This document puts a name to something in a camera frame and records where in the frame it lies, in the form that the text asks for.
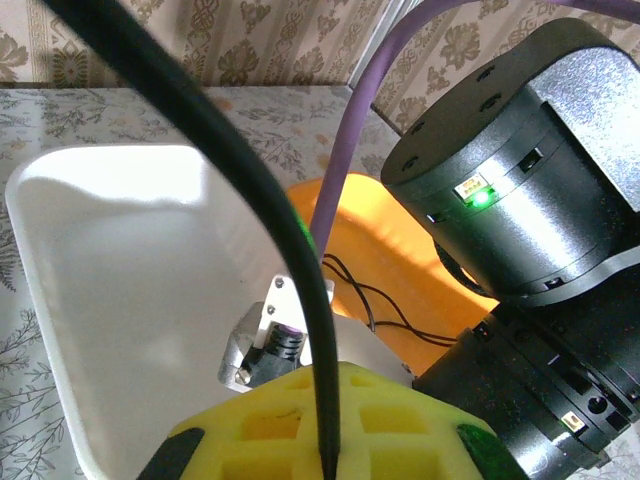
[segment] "black cable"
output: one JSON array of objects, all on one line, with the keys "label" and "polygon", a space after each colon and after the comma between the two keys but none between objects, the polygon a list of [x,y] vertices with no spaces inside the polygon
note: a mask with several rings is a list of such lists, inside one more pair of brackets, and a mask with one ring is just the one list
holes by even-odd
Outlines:
[{"label": "black cable", "polygon": [[[354,288],[354,290],[356,290],[356,292],[358,293],[358,296],[360,297],[360,299],[361,299],[363,305],[365,306],[365,309],[367,310],[368,314],[369,314],[369,312],[371,312],[371,308],[370,308],[370,305],[369,305],[369,302],[368,302],[366,296],[364,295],[364,292],[362,292],[362,289],[371,290],[371,291],[381,295],[383,298],[385,298],[393,306],[393,308],[396,310],[396,312],[398,313],[398,315],[400,316],[400,318],[401,318],[401,320],[403,321],[404,324],[396,323],[396,322],[386,322],[386,321],[376,322],[373,319],[372,315],[369,316],[370,323],[373,323],[373,324],[378,325],[378,326],[394,326],[394,327],[404,328],[405,330],[409,330],[410,332],[412,332],[414,335],[416,335],[421,340],[423,340],[425,342],[428,342],[428,343],[431,343],[433,345],[440,346],[440,347],[451,347],[453,345],[453,343],[456,342],[455,338],[444,337],[444,336],[441,336],[441,335],[435,335],[433,333],[428,333],[428,332],[423,332],[422,330],[418,330],[413,325],[411,325],[411,323],[405,317],[404,313],[402,313],[402,310],[400,309],[398,304],[387,293],[383,292],[379,288],[373,287],[371,285],[367,285],[366,283],[360,283],[360,282],[356,281],[355,278],[353,277],[353,275],[351,274],[351,272],[349,271],[349,269],[347,268],[347,266],[344,264],[344,262],[342,262],[342,260],[340,260],[335,255],[330,254],[330,253],[326,253],[324,255],[324,257],[328,258],[330,260],[333,260],[334,262],[336,262],[339,265],[339,267],[342,269],[342,272],[338,271],[338,269],[336,267],[334,267],[333,265],[331,265],[330,263],[328,263],[326,261],[322,262],[322,264],[325,267],[327,267],[330,270],[332,270],[340,279],[342,279],[343,281],[345,281],[348,284],[350,284]],[[443,343],[443,342],[439,342],[437,340],[443,340],[444,342],[451,342],[451,343]]]},{"label": "black cable", "polygon": [[325,479],[335,480],[340,396],[333,317],[316,255],[284,192],[238,131],[116,0],[45,3],[218,168],[273,238],[305,314],[322,469]]},{"label": "black cable", "polygon": [[464,273],[460,264],[455,261],[455,259],[449,255],[449,253],[442,248],[435,240],[433,241],[433,245],[436,247],[436,253],[438,254],[438,258],[440,258],[440,262],[444,268],[449,272],[449,274],[455,278],[462,286],[471,290],[476,295],[480,295],[481,297],[493,298],[484,289],[474,282],[471,278]]}]

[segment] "orange object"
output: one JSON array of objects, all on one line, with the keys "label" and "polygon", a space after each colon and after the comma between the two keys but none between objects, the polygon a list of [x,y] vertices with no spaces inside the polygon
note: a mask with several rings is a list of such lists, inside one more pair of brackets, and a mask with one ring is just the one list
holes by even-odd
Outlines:
[{"label": "orange object", "polygon": [[[321,180],[293,186],[288,195],[309,224]],[[455,337],[477,325],[497,302],[479,297],[454,280],[440,263],[431,236],[376,180],[349,174],[327,253],[339,257],[356,281],[386,292],[417,329]],[[366,322],[362,302],[348,283],[323,267],[336,282],[333,310]],[[377,321],[400,323],[393,307],[380,295],[365,290]],[[421,374],[446,348],[431,345],[411,332],[381,326],[377,335],[411,369]]]}]

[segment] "table surface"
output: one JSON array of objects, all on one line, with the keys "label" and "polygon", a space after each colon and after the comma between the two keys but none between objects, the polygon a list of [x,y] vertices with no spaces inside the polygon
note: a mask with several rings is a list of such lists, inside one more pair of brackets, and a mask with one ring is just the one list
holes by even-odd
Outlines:
[{"label": "table surface", "polygon": [[[346,87],[210,88],[284,187],[322,176],[349,98]],[[398,136],[370,112],[352,170],[377,176]],[[4,202],[13,169],[62,146],[185,143],[128,89],[0,90],[0,478],[82,478],[42,344]],[[608,449],[612,462],[574,479],[640,478],[640,429]]]}]

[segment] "white plastic container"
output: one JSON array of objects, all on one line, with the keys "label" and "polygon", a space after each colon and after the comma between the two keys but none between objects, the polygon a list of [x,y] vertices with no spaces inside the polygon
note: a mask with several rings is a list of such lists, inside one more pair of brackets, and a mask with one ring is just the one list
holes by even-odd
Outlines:
[{"label": "white plastic container", "polygon": [[[187,146],[57,150],[6,197],[80,465],[135,478],[175,424],[235,395],[218,367],[277,250]],[[341,359],[410,381],[363,324],[337,328]]]}]

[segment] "white plastic part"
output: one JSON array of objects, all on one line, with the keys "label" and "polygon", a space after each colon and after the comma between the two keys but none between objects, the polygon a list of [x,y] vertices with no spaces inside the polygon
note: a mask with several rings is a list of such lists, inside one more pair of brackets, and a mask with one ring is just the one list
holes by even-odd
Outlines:
[{"label": "white plastic part", "polygon": [[[325,280],[327,285],[327,297],[329,303],[333,301],[333,288],[335,284],[331,280]],[[311,349],[306,340],[307,325],[302,313],[302,305],[298,291],[293,280],[287,275],[276,275],[271,281],[267,298],[264,300],[260,325],[256,332],[253,346],[262,348],[267,336],[275,324],[285,325],[294,328],[305,335],[304,345],[300,353],[300,363],[302,365],[311,364]]]},{"label": "white plastic part", "polygon": [[[13,173],[6,200],[80,466],[136,478],[176,424],[237,395],[218,367],[280,256],[188,146],[53,151]],[[336,328],[341,360],[410,384],[361,322]]]}]

